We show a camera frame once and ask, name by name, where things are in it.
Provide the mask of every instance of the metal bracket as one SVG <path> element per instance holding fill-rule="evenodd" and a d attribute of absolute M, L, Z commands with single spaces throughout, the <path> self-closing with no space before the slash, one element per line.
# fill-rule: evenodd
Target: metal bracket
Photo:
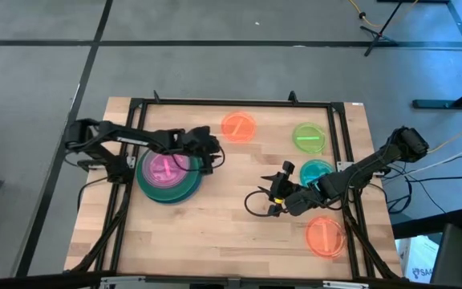
<path fill-rule="evenodd" d="M 145 276 L 118 276 L 101 278 L 101 285 L 104 286 L 104 289 L 109 288 L 111 285 L 119 285 L 131 282 L 145 282 Z"/>
<path fill-rule="evenodd" d="M 338 172 L 341 172 L 341 171 L 345 170 L 346 168 L 350 167 L 353 164 L 354 164 L 353 161 L 337 161 L 336 162 L 336 169 L 337 169 Z"/>
<path fill-rule="evenodd" d="M 337 282 L 337 281 L 324 281 L 324 288 L 336 288 L 336 289 L 368 289 L 368 284 L 364 283 L 349 283 L 349 282 Z"/>
<path fill-rule="evenodd" d="M 139 108 L 140 105 L 144 103 L 144 99 L 137 99 L 137 98 L 132 98 L 132 102 L 130 103 L 131 108 Z"/>
<path fill-rule="evenodd" d="M 136 157 L 127 156 L 127 157 L 126 157 L 126 161 L 128 162 L 128 166 L 129 166 L 130 169 L 134 169 L 134 168 L 135 168 Z"/>
<path fill-rule="evenodd" d="M 345 113 L 345 105 L 343 102 L 332 102 L 330 106 L 339 114 Z"/>
<path fill-rule="evenodd" d="M 158 93 L 156 93 L 156 90 L 153 90 L 152 93 L 154 94 L 154 100 L 156 101 L 157 104 L 159 104 L 160 96 L 158 96 Z"/>
<path fill-rule="evenodd" d="M 241 279 L 240 278 L 228 278 L 228 288 L 236 289 L 241 287 Z"/>
<path fill-rule="evenodd" d="M 291 101 L 293 105 L 298 103 L 297 95 L 295 94 L 294 91 L 291 91 L 290 94 L 288 95 L 288 101 Z"/>
<path fill-rule="evenodd" d="M 337 161 L 336 168 L 339 172 L 341 172 L 353 164 L 354 164 L 353 161 Z M 373 175 L 376 177 L 384 177 L 384 173 L 382 172 L 375 172 Z"/>

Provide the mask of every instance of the teal petri dish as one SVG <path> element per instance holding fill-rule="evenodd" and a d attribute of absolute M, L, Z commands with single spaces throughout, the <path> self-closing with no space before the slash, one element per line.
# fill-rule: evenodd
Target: teal petri dish
<path fill-rule="evenodd" d="M 197 171 L 186 172 L 183 180 L 172 187 L 154 185 L 154 182 L 146 177 L 148 172 L 144 171 L 148 169 L 148 164 L 144 162 L 154 160 L 154 158 L 148 157 L 151 153 L 153 152 L 144 153 L 136 166 L 136 180 L 147 197 L 162 204 L 175 204 L 184 201 L 197 191 L 202 179 L 202 175 Z M 189 167 L 186 169 L 199 169 L 201 167 L 200 161 L 195 157 L 190 157 L 188 160 Z"/>
<path fill-rule="evenodd" d="M 302 167 L 300 172 L 301 184 L 308 186 L 308 182 L 313 181 L 326 173 L 334 172 L 334 168 L 326 161 L 311 160 L 307 161 Z"/>

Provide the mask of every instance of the white cable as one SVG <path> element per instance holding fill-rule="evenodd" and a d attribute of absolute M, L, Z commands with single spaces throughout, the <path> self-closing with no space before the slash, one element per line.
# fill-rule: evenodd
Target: white cable
<path fill-rule="evenodd" d="M 430 168 L 435 167 L 435 166 L 437 166 L 437 165 L 441 165 L 441 164 L 443 164 L 444 162 L 450 161 L 451 159 L 453 159 L 453 158 L 455 158 L 455 157 L 458 157 L 458 156 L 460 156 L 460 155 L 462 155 L 462 152 L 456 154 L 455 156 L 449 157 L 449 158 L 446 159 L 446 160 L 437 162 L 437 163 L 435 163 L 434 165 L 428 165 L 428 166 L 426 166 L 426 167 L 423 167 L 422 169 L 417 169 L 417 170 L 411 171 L 411 172 L 409 172 L 409 173 L 405 173 L 405 174 L 402 175 L 402 177 L 409 176 L 409 175 L 411 175 L 411 174 L 413 174 L 413 173 L 421 172 L 421 171 L 423 171 L 423 170 L 425 170 L 425 169 L 430 169 Z"/>

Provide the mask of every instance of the pink petri dish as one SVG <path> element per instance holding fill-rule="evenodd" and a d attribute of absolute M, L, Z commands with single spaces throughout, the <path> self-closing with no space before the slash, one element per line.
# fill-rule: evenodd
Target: pink petri dish
<path fill-rule="evenodd" d="M 172 156 L 164 156 L 157 153 L 149 152 L 142 163 L 142 172 L 145 180 L 157 188 L 172 188 L 183 181 L 187 171 L 180 168 L 190 166 L 189 159 L 186 156 L 174 155 L 177 163 Z"/>

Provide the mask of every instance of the green petri dish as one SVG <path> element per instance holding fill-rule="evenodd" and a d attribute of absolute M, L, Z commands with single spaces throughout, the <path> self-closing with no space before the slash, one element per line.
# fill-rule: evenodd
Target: green petri dish
<path fill-rule="evenodd" d="M 183 181 L 170 188 L 159 188 L 149 183 L 143 172 L 143 163 L 149 152 L 147 151 L 142 155 L 136 166 L 136 180 L 147 197 L 162 204 L 175 204 L 184 201 L 197 191 L 202 179 L 202 175 L 197 171 L 187 172 Z M 201 163 L 198 159 L 190 157 L 189 160 L 190 166 L 187 169 L 200 168 Z"/>
<path fill-rule="evenodd" d="M 301 167 L 301 184 L 308 186 L 308 182 L 313 181 L 326 173 L 334 172 L 333 166 L 326 161 L 322 160 L 311 160 L 307 161 Z"/>
<path fill-rule="evenodd" d="M 304 153 L 320 153 L 326 147 L 326 134 L 316 124 L 303 123 L 294 129 L 292 141 Z"/>

